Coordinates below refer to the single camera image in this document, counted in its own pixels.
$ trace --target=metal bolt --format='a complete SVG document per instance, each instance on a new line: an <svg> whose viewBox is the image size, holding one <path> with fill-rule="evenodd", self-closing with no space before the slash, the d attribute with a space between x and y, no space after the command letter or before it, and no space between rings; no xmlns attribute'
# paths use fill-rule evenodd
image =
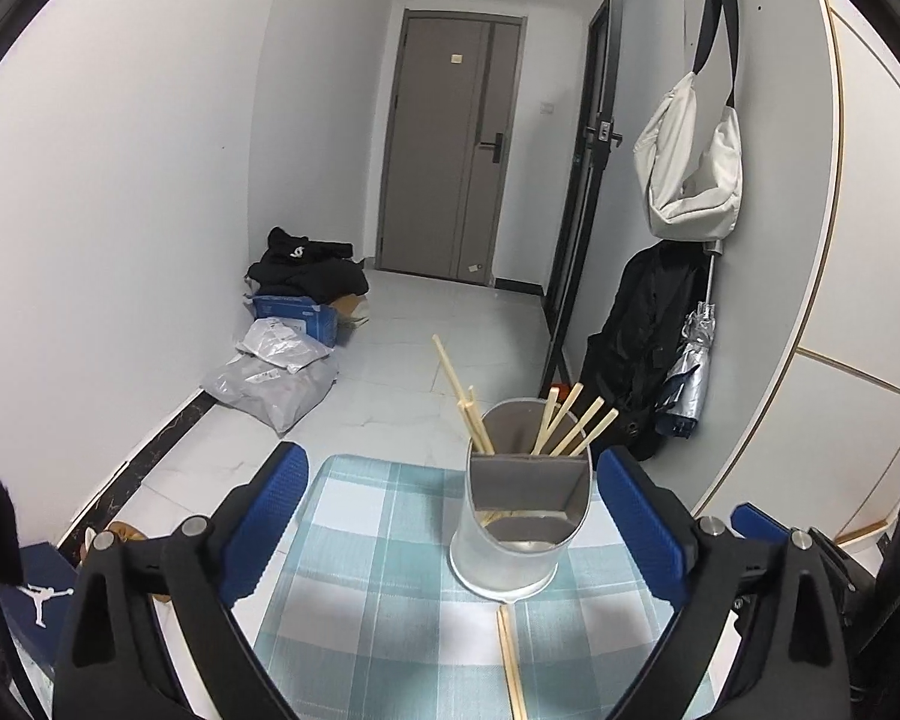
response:
<svg viewBox="0 0 900 720"><path fill-rule="evenodd" d="M183 521L183 525L180 526L180 530L183 531L184 536L199 536L203 531L207 529L207 518L200 517L188 517Z"/></svg>
<svg viewBox="0 0 900 720"><path fill-rule="evenodd" d="M109 549L113 546L113 542L115 541L116 536L113 535L110 531L100 531L94 536L93 539L93 548L103 551L104 549Z"/></svg>
<svg viewBox="0 0 900 720"><path fill-rule="evenodd" d="M701 531L708 536L720 536L727 529L719 517L701 517L697 520L697 524L700 525Z"/></svg>
<svg viewBox="0 0 900 720"><path fill-rule="evenodd" d="M810 533L804 533L804 531L793 531L790 533L790 541L794 543L794 547L797 547L797 549L810 549L813 546L813 538L810 538Z"/></svg>

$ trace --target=gold trim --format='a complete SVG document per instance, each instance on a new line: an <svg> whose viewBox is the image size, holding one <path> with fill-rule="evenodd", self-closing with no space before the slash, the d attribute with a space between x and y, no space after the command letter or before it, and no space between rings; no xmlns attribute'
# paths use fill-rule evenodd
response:
<svg viewBox="0 0 900 720"><path fill-rule="evenodd" d="M760 410L759 416L756 418L756 422L754 423L754 427L746 434L746 438L744 442L741 444L740 449L733 456L733 460L730 461L730 464L727 468L722 471L720 475L720 479L717 480L717 484L714 485L713 489L710 493L707 494L706 499L703 500L703 503L699 504L695 509L694 513L699 514L706 506L713 500L713 496L717 494L717 490L720 490L722 484L727 480L727 476L730 476L730 471L734 469L737 463L739 463L740 458L743 456L746 451L746 447L749 446L749 443L754 439L757 430L760 427L760 424L763 422L763 419L767 415L767 412L770 410L770 405L773 404L773 399L776 397L778 391L780 391L780 386L783 385L783 380L787 376L787 371L790 369L790 363L794 362L794 356L797 354L797 347L799 346L800 339L803 337L803 332L807 327L807 322L810 320L810 314L813 312L813 304L817 299L817 293L820 291L821 280L823 280L823 271L826 268L826 256L830 252L830 244L833 241L833 228L837 221L837 205L840 200L840 184L842 181L842 176L844 175L844 73L842 72L842 62L840 60L840 44L837 43L837 28L833 23L833 11L830 8L830 0L823 0L824 9L826 9L826 18L830 23L830 45L833 46L833 61L837 74L837 167L836 167L836 177L833 183L833 197L830 201L830 219L826 228L826 238L823 241L823 256L820 259L820 267L817 269L817 275L814 280L813 289L810 292L810 300L807 303L807 310L804 312L802 319L800 320L800 327L797 329L797 338L794 340L794 345L790 349L787 355L787 361L783 364L783 370L780 371L780 375L778 379L773 383L773 389L770 390L770 397L767 398L767 402L763 405L763 409Z"/></svg>
<svg viewBox="0 0 900 720"><path fill-rule="evenodd" d="M847 19L845 19L844 16L843 16L841 13L837 13L837 11L834 11L834 12L833 12L833 15L836 16L838 19L840 19L840 21L842 22L842 24L843 24L847 29L849 29L850 32L851 32L853 35L856 36L857 40L859 40L859 41L863 44L864 48L871 54L872 57L874 57L874 59L877 61L877 63L878 63L885 71L887 71L888 76L890 76L890 80L893 81L893 83L896 85L896 88L898 88L898 89L900 90L900 79L898 79L898 78L896 77L896 72L893 71L893 70L891 70L891 69L887 66L887 63L883 61L883 57L880 56L880 55L874 50L874 47L871 46L871 44L869 43L869 40L866 39L863 35L861 35L860 32L857 31L857 28L855 28L855 26L852 25L852 23L850 23Z"/></svg>
<svg viewBox="0 0 900 720"><path fill-rule="evenodd" d="M863 509L866 506L866 501L869 501L869 499L871 499L871 496L874 495L874 493L876 493L876 488L880 487L884 478L887 476L888 473L890 473L890 468L893 467L893 462L896 460L896 458L898 457L899 454L900 454L900 446L896 447L896 451L893 452L893 456L890 458L890 462L887 464L887 467L885 469L883 469L883 473L881 473L880 478L876 480L876 484L874 484L874 486L871 488L871 491L866 494L866 498L863 499L860 506L857 507L857 511L854 512L852 517L850 517L850 519L848 519L847 522L844 523L844 528L847 527L848 525L850 525L851 522L853 522L853 519L856 517L856 515L860 514L861 509Z"/></svg>
<svg viewBox="0 0 900 720"><path fill-rule="evenodd" d="M837 536L837 538L834 539L834 542L839 547L849 541L856 541L858 538L872 536L879 531L885 531L888 527L890 527L890 523L885 519L881 519L879 522L874 522L871 525L865 525L863 528L857 528L855 531L844 533L842 536Z"/></svg>
<svg viewBox="0 0 900 720"><path fill-rule="evenodd" d="M805 346L798 346L797 354L799 354L800 357L807 357L810 360L822 362L823 365L835 367L837 368L837 370L842 370L844 373L849 373L851 376L855 376L858 379L863 379L864 381L870 382L871 384L876 384L876 386L880 386L883 389L888 389L890 392L895 392L896 394L900 395L899 386L890 384L890 382L885 382L883 379L878 379L876 376L871 376L869 373L866 373L859 368L853 367L853 365L847 365L846 362L840 362L839 360L834 360L832 357L827 357L826 354L815 352L813 351L813 349L808 349Z"/></svg>

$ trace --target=door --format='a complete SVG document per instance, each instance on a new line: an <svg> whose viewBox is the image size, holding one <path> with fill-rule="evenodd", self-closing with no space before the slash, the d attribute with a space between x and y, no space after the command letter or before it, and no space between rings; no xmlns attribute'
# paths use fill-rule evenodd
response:
<svg viewBox="0 0 900 720"><path fill-rule="evenodd" d="M381 269L490 280L521 30L490 18L406 18L382 189Z"/></svg>
<svg viewBox="0 0 900 720"><path fill-rule="evenodd" d="M619 146L622 141L613 129L622 20L623 0L605 0L590 24L574 167L570 173L554 266L544 298L544 314L550 324L551 339L540 378L541 397L546 396L554 383L558 368L566 375L563 343L573 316L583 265L586 264L602 177L612 146Z"/></svg>

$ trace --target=umbrella handle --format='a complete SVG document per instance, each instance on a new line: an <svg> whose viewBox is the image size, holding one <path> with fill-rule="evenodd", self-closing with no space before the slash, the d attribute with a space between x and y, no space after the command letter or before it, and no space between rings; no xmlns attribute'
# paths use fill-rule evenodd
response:
<svg viewBox="0 0 900 720"><path fill-rule="evenodd" d="M710 303L711 295L713 295L713 271L714 271L714 263L717 262L717 257L719 255L717 252L712 252L710 255L710 271L706 276L706 302Z"/></svg>

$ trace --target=door frame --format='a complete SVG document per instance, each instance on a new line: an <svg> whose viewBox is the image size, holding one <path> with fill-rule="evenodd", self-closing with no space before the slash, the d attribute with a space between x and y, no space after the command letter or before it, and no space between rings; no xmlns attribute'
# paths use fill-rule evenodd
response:
<svg viewBox="0 0 900 720"><path fill-rule="evenodd" d="M574 141L573 165L570 167L570 179L567 181L566 199L563 201L563 216L560 219L560 231L557 234L557 248L554 251L554 263L550 267L550 279L547 282L547 290L543 295L543 314L547 319L547 325L551 333L557 325L559 306L554 305L557 295L557 280L562 269L563 258L567 248L570 247L570 236L573 224L573 210L580 191L580 184L586 177L583 175L583 151L586 150L586 124L589 121L590 101L593 98L593 87L597 80L597 41L594 39L594 29L603 20L610 18L610 0L604 0L597 12L590 19L586 28L586 61L583 63L583 90L580 95L580 114L577 120L577 136ZM562 365L563 375L566 373L566 363Z"/></svg>
<svg viewBox="0 0 900 720"><path fill-rule="evenodd" d="M559 367L566 367L563 357L563 344L566 341L573 319L573 310L577 303L577 293L580 290L580 282L583 278L583 266L586 264L586 255L590 247L590 235L593 232L593 221L597 215L597 206L600 203L602 179L610 160L610 153L614 146L621 145L623 136L615 131L614 108L617 95L617 76L620 71L620 47L621 33L623 31L623 0L607 0L610 5L610 18L607 20L607 46L604 53L604 78L602 79L602 92L600 99L600 112L597 114L596 133L593 141L593 154L591 163L591 182L586 189L586 198L581 210L580 225L578 225L577 240L573 242L570 271L567 278L567 289L562 304L557 310L554 319L550 345L547 349L547 357L543 364L543 374L540 376L539 396L545 398L554 381L554 374Z"/></svg>
<svg viewBox="0 0 900 720"><path fill-rule="evenodd" d="M516 52L516 68L514 70L514 93L511 97L511 106L509 107L509 117L506 120L506 131L504 133L504 151L500 159L500 182L497 186L497 194L494 199L493 221L490 226L490 251L487 252L487 267L484 273L484 286L489 287L493 284L493 255L497 248L497 233L500 228L500 212L503 206L504 186L506 186L506 172L509 167L509 153L511 152L511 144L514 141L514 117L516 115L517 94L520 91L520 77L523 73L523 52L527 40L527 17L526 16L503 16L494 13L473 13L463 10L413 10L405 8L403 11L403 22L400 25L400 40L397 43L396 65L394 66L394 83L391 85L391 97L389 98L388 108L386 108L386 141L384 142L384 161L380 172L380 200L377 211L377 242L374 250L376 264L380 266L383 263L383 245L384 245L384 219L386 218L386 179L389 175L389 161L391 160L391 142L394 139L394 105L396 104L397 90L400 87L400 76L403 71L404 50L407 42L407 30L410 26L411 19L450 19L450 20L471 20L471 22L487 22L487 23L505 23L506 25L517 26L520 29L520 37L517 43ZM484 68L484 84L487 82L487 73L490 71L490 54L487 54L487 61ZM466 219L466 208L461 214L463 224ZM454 232L454 240L456 241L457 231ZM426 278L443 278L445 281L458 281L452 276L426 276Z"/></svg>

